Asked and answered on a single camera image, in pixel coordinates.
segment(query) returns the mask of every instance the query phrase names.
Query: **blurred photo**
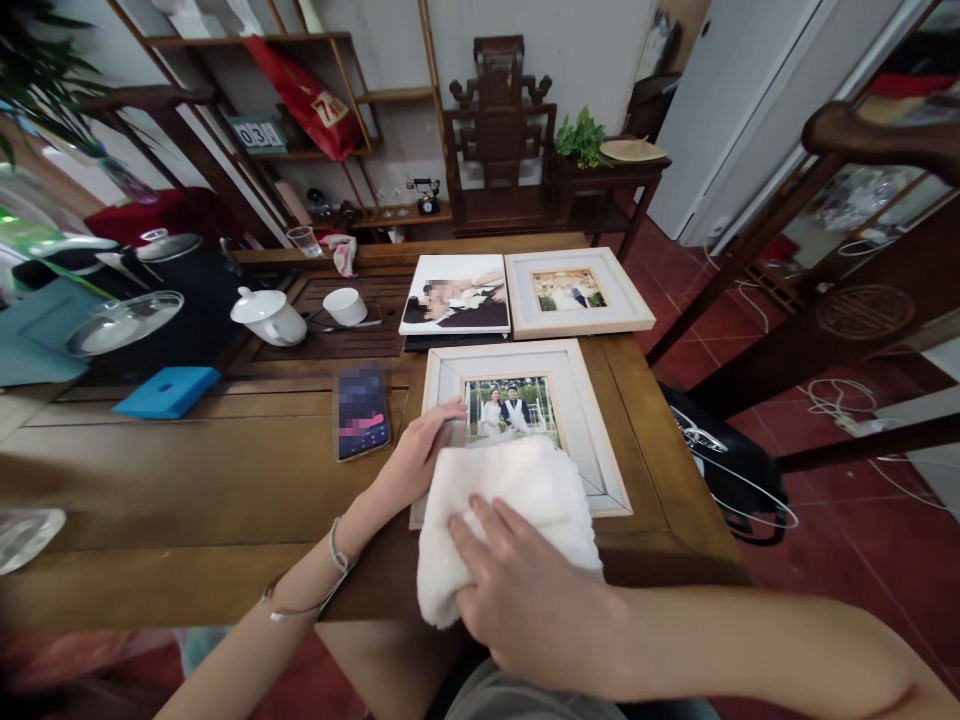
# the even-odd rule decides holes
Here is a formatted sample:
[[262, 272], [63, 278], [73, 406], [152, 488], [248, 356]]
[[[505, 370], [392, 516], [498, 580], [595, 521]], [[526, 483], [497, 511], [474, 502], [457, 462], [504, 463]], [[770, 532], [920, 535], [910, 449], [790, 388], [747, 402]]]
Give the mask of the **blurred photo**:
[[540, 310], [589, 310], [606, 307], [600, 285], [589, 269], [533, 273]]
[[563, 449], [551, 393], [550, 378], [546, 375], [466, 380], [464, 444], [497, 445], [542, 435]]

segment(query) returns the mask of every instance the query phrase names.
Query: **groom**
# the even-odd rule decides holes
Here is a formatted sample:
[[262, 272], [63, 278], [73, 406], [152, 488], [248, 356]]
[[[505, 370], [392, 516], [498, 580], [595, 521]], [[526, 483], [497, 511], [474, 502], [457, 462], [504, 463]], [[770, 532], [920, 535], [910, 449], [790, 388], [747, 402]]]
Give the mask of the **groom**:
[[530, 434], [530, 406], [517, 397], [517, 389], [507, 389], [507, 401], [500, 406], [500, 415], [503, 421], [512, 426], [517, 432]]

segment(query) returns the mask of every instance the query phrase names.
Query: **door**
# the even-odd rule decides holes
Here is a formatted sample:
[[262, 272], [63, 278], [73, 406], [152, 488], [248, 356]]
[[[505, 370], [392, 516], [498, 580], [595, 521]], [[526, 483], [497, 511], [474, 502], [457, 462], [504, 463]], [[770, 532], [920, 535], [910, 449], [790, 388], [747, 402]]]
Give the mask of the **door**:
[[673, 165], [648, 214], [683, 231], [820, 0], [714, 0], [657, 145]]

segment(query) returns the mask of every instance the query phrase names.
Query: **phone screen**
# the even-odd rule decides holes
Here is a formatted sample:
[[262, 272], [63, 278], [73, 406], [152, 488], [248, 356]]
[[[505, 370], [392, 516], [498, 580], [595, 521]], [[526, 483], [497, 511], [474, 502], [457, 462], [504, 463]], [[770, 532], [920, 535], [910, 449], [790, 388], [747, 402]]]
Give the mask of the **phone screen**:
[[390, 442], [387, 391], [379, 370], [363, 368], [341, 373], [337, 401], [340, 460]]

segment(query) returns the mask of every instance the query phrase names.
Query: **hand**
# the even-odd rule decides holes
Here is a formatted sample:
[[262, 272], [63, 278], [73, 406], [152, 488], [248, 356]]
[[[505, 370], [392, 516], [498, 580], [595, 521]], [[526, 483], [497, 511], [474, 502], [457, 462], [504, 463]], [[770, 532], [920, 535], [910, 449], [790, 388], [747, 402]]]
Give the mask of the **hand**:
[[407, 426], [396, 449], [370, 491], [382, 504], [386, 519], [416, 502], [430, 487], [437, 454], [450, 439], [447, 420], [464, 420], [467, 406], [461, 398], [436, 405]]
[[470, 634], [504, 672], [539, 687], [603, 697], [617, 646], [613, 592], [573, 567], [540, 531], [499, 498], [470, 505], [489, 546], [459, 515], [450, 535], [476, 586], [457, 593]]

